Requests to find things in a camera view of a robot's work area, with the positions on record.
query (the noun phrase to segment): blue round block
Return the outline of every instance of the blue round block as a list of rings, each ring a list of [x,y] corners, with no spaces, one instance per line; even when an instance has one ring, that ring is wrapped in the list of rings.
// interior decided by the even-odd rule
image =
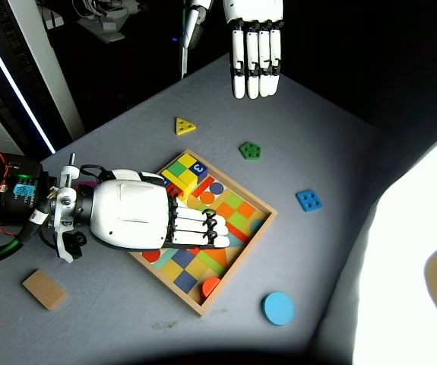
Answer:
[[[276,291],[262,302],[265,317],[273,325],[286,325],[294,317],[294,303],[285,293]]]

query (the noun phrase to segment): wooden tray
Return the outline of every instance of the wooden tray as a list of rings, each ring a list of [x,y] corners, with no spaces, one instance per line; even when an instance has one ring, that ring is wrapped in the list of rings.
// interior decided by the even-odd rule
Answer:
[[[183,202],[189,208],[214,208],[218,214],[225,215],[230,231],[230,247],[212,250],[160,249],[155,252],[130,254],[201,316],[260,240],[261,235],[275,219],[277,211],[190,150],[180,154],[160,173],[183,154],[190,154],[208,168],[207,177]],[[211,181],[208,179],[209,176],[213,183],[200,192]],[[220,283],[208,298],[203,299],[200,295],[201,284],[213,276],[219,277]]]

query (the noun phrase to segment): gray table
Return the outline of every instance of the gray table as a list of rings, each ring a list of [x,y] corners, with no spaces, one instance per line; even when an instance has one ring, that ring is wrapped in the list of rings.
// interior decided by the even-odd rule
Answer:
[[[177,137],[176,116],[198,130]],[[350,218],[359,204],[365,156],[378,136],[286,77],[274,97],[234,99],[227,57],[85,135],[44,160],[44,167],[59,176],[75,152],[78,165],[157,171],[191,148],[279,214],[201,318],[125,252],[89,238],[84,256],[69,265],[33,240],[0,262],[0,363],[95,364],[206,348],[305,349],[353,243]],[[244,141],[261,145],[260,161],[242,158],[237,148]],[[324,207],[305,213],[295,193],[310,188]],[[69,293],[56,311],[21,286],[36,268]],[[283,327],[267,323],[260,310],[262,297],[275,290],[296,304],[294,320]]]

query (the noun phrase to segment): robotic hand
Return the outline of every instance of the robotic hand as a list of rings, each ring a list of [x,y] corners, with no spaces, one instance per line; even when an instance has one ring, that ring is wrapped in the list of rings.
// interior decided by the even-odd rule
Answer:
[[[185,52],[197,43],[201,24],[212,3],[213,0],[191,1],[183,41]],[[245,96],[245,80],[251,99],[259,94],[262,97],[274,95],[280,72],[282,0],[223,0],[223,8],[226,22],[232,28],[231,69],[235,97]]]
[[[189,209],[175,196],[168,195],[163,177],[131,170],[106,171],[97,165],[63,167],[60,188],[53,190],[50,224],[56,233],[58,255],[73,261],[64,242],[64,233],[89,224],[92,234],[112,248],[144,251],[160,248],[220,249],[228,247],[225,219],[212,209]],[[88,169],[99,169],[98,186],[71,187],[80,173],[95,176]]]

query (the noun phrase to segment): brown rectangular block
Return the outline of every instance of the brown rectangular block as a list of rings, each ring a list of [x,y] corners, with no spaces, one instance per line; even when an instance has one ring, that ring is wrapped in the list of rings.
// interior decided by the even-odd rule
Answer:
[[[49,310],[58,307],[68,296],[68,294],[41,269],[36,270],[22,285]]]

